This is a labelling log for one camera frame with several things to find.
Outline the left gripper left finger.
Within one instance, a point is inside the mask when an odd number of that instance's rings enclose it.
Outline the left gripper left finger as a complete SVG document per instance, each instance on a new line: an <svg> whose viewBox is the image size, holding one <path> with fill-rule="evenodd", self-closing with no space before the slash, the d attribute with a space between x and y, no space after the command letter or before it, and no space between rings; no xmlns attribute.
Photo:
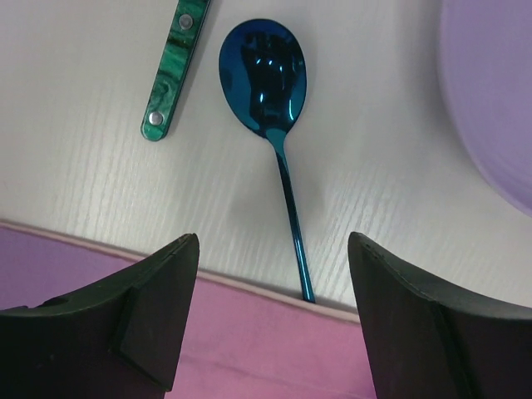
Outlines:
<svg viewBox="0 0 532 399"><path fill-rule="evenodd" d="M3 310L2 397L164 397L175 382L199 256L198 237L184 234L85 287Z"/></svg>

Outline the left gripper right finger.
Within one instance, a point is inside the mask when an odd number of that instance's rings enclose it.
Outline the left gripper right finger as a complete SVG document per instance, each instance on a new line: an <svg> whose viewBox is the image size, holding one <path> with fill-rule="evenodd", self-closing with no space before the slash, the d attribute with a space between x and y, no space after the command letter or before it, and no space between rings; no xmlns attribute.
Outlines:
<svg viewBox="0 0 532 399"><path fill-rule="evenodd" d="M531 310L455 285L353 232L348 259L379 398L529 398Z"/></svg>

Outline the purple Frozen placemat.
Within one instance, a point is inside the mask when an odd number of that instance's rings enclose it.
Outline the purple Frozen placemat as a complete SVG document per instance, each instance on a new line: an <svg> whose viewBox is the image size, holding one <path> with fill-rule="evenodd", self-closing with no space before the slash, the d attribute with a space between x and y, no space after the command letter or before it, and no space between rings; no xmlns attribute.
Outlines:
<svg viewBox="0 0 532 399"><path fill-rule="evenodd" d="M1 305L37 306L119 271L136 254L1 225ZM199 273L173 398L373 398L357 316Z"/></svg>

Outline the blue metallic spoon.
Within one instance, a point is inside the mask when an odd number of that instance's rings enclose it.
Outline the blue metallic spoon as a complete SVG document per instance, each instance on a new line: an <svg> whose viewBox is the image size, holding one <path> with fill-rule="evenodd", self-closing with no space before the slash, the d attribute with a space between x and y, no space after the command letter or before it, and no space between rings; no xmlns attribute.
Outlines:
<svg viewBox="0 0 532 399"><path fill-rule="evenodd" d="M303 110L307 70L303 50L284 25L255 18L234 27L219 51L219 79L236 118L273 147L288 211L303 299L315 296L298 221L284 142Z"/></svg>

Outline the lilac plastic plate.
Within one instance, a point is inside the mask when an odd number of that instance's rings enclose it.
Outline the lilac plastic plate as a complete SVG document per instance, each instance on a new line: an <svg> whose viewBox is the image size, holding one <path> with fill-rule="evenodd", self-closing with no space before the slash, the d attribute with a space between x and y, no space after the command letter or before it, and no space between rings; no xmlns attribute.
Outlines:
<svg viewBox="0 0 532 399"><path fill-rule="evenodd" d="M531 3L444 1L441 92L475 167L507 202L531 213Z"/></svg>

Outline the green handled fork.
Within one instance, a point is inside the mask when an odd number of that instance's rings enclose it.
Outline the green handled fork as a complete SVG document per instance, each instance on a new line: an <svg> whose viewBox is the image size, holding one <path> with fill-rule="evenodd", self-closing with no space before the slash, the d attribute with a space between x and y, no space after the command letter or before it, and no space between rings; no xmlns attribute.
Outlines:
<svg viewBox="0 0 532 399"><path fill-rule="evenodd" d="M210 0L179 0L140 126L146 140L159 141L170 130Z"/></svg>

